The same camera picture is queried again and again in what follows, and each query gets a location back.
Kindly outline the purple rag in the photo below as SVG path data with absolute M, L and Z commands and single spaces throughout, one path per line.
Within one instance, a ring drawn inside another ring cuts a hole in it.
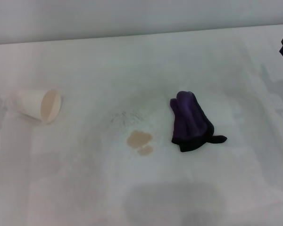
M 214 135 L 214 126 L 204 114 L 195 95 L 190 91 L 180 91 L 170 100 L 174 113 L 174 129 L 171 142 L 180 151 L 194 151 L 206 143 L 221 144 L 227 140 L 222 135 Z

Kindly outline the white paper cup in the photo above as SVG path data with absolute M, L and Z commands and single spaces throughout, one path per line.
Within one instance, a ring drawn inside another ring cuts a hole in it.
M 23 89 L 13 95 L 13 104 L 22 114 L 44 123 L 51 123 L 57 117 L 62 96 L 56 90 Z

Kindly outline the large brown water stain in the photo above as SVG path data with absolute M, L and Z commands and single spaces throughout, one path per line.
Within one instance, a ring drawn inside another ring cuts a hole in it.
M 143 131 L 134 130 L 127 138 L 127 144 L 133 149 L 142 148 L 152 140 L 152 135 Z

